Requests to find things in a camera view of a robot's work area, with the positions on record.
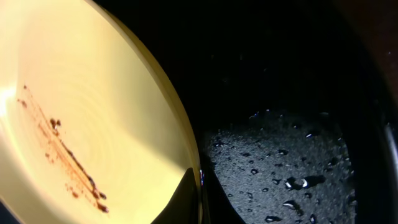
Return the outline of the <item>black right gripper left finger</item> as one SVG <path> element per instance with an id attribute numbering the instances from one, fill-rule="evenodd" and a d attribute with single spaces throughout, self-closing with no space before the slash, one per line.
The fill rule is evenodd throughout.
<path id="1" fill-rule="evenodd" d="M 188 168 L 166 207 L 152 224 L 198 224 L 198 191 L 192 168 Z"/>

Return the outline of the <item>yellow plate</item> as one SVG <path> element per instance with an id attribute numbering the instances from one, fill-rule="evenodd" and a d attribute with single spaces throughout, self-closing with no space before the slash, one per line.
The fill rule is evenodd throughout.
<path id="1" fill-rule="evenodd" d="M 151 223 L 197 144 L 162 67 L 93 1 L 1 2 L 1 205 L 21 223 Z"/>

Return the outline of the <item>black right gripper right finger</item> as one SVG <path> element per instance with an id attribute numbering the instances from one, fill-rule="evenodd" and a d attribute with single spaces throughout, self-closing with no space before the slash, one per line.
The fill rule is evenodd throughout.
<path id="1" fill-rule="evenodd" d="M 228 200 L 208 156 L 201 156 L 201 189 L 205 224 L 245 224 Z"/>

